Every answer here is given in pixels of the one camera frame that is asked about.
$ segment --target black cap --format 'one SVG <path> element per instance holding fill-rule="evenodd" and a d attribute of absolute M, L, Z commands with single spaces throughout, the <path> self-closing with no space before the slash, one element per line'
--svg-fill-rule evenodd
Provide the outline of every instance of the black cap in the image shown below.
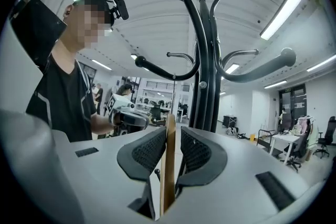
<path fill-rule="evenodd" d="M 105 12 L 105 23 L 111 24 L 112 22 L 111 16 L 113 16 L 113 14 L 111 13 L 111 10 L 106 0 L 76 0 L 73 3 L 74 6 L 80 5 L 80 4 L 97 6 L 98 11 Z"/>

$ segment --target wooden board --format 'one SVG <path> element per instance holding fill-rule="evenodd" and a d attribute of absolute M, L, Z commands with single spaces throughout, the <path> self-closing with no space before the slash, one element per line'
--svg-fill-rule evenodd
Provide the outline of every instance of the wooden board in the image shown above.
<path fill-rule="evenodd" d="M 174 165 L 176 124 L 174 115 L 168 114 L 166 128 L 166 150 L 161 159 L 160 216 L 163 215 L 175 201 Z"/>

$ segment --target black t-shirt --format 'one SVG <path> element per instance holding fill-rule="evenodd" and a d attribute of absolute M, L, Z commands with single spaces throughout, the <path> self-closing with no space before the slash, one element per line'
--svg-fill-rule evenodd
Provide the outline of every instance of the black t-shirt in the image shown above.
<path fill-rule="evenodd" d="M 96 98 L 96 101 L 100 103 L 100 102 L 101 102 L 101 99 L 103 98 L 103 88 L 100 88 L 100 89 L 98 90 L 97 95 L 99 95 L 99 97 Z"/>
<path fill-rule="evenodd" d="M 96 112 L 88 76 L 77 62 L 68 74 L 50 56 L 50 66 L 42 77 L 27 108 L 53 130 L 65 132 L 70 142 L 92 139 L 91 115 Z"/>

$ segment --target white desk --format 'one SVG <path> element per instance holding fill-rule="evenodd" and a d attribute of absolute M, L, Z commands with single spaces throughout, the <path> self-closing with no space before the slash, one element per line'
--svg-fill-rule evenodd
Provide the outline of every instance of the white desk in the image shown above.
<path fill-rule="evenodd" d="M 178 109 L 177 111 L 180 111 L 180 112 L 181 112 L 180 122 L 182 122 L 183 109 Z"/>
<path fill-rule="evenodd" d="M 296 142 L 300 137 L 299 136 L 295 136 L 292 134 L 276 134 L 274 136 L 272 136 L 272 143 L 271 143 L 271 150 L 269 151 L 269 154 L 272 155 L 273 149 L 274 149 L 274 144 L 275 144 L 275 140 L 276 139 L 281 139 L 284 140 L 286 142 L 289 143 L 289 148 L 288 148 L 288 152 L 285 158 L 285 161 L 283 162 L 284 165 L 286 165 L 290 152 L 292 150 L 293 147 L 293 143 Z"/>

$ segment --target ear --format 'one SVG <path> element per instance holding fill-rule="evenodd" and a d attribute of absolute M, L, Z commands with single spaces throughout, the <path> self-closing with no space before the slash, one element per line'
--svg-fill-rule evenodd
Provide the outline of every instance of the ear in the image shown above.
<path fill-rule="evenodd" d="M 67 6 L 66 7 L 66 9 L 65 9 L 65 11 L 64 11 L 64 13 L 63 13 L 63 18 L 65 19 L 65 18 L 67 18 L 69 15 L 70 15 L 70 13 L 71 13 L 71 11 L 74 9 L 74 6 L 73 5 L 69 5 L 69 6 Z"/>

